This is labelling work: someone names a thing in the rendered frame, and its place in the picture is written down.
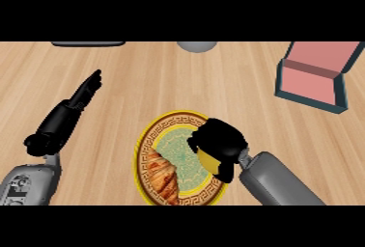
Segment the brown croissant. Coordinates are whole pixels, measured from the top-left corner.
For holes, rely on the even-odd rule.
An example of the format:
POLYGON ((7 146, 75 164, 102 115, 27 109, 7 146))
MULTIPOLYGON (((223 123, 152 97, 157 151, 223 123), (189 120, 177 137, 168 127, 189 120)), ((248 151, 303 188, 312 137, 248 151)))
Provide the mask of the brown croissant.
POLYGON ((180 203, 177 167, 154 148, 146 151, 145 168, 148 197, 176 206, 180 203))

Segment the pink and teal cardboard box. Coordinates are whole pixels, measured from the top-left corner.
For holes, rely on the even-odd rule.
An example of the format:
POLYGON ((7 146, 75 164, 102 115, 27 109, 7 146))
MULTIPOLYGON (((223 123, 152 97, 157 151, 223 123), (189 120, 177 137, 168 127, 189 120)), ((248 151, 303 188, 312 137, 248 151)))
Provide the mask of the pink and teal cardboard box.
POLYGON ((365 41, 293 41, 276 67, 275 95, 324 111, 347 110, 344 74, 365 41))

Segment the grey round object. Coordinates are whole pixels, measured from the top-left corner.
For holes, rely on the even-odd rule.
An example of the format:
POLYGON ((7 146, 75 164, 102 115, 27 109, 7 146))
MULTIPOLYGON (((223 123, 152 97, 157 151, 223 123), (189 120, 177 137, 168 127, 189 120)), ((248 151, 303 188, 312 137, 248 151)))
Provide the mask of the grey round object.
POLYGON ((179 41, 177 42, 179 47, 192 53, 202 53, 210 51, 216 45, 216 41, 179 41))

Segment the yellow lemon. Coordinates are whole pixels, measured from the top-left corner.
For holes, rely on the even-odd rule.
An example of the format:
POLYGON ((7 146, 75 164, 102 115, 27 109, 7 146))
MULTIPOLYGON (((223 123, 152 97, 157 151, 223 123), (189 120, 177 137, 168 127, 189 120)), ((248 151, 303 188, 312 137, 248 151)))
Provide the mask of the yellow lemon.
POLYGON ((220 173, 219 167, 220 167, 220 161, 202 150, 198 150, 196 152, 199 163, 204 167, 204 169, 213 174, 217 175, 220 173))

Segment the yellow patterned plate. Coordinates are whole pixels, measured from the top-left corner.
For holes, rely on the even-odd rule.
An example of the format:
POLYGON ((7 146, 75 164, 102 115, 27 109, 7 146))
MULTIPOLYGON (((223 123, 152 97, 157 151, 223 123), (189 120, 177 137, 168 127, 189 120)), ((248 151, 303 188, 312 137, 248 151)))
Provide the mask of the yellow patterned plate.
POLYGON ((142 197, 151 205, 167 206, 170 203, 149 182, 146 169, 149 149, 154 149, 176 166, 177 199, 182 206, 213 205, 223 196, 228 184, 202 168, 186 142, 192 132, 207 120, 208 117, 194 111, 171 111, 151 122, 142 132, 134 148, 134 181, 142 197))

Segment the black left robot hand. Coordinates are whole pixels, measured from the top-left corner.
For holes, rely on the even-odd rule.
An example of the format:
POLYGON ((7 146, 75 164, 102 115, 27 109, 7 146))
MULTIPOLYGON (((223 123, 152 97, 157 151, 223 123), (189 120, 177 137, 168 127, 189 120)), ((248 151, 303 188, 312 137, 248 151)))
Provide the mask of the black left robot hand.
POLYGON ((81 83, 71 99, 53 108, 37 131, 25 140, 27 153, 32 156, 53 155, 68 141, 81 112, 102 86, 102 71, 97 69, 81 83))

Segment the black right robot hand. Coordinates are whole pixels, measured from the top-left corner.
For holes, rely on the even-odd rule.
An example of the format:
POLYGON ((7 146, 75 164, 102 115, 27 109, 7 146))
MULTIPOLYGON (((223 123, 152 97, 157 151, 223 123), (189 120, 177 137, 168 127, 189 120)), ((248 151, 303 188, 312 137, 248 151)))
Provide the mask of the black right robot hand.
POLYGON ((222 182, 230 183, 239 153, 248 148, 241 132, 222 120, 208 119, 192 132, 186 142, 195 154, 202 150, 220 161, 220 173, 214 177, 222 182))

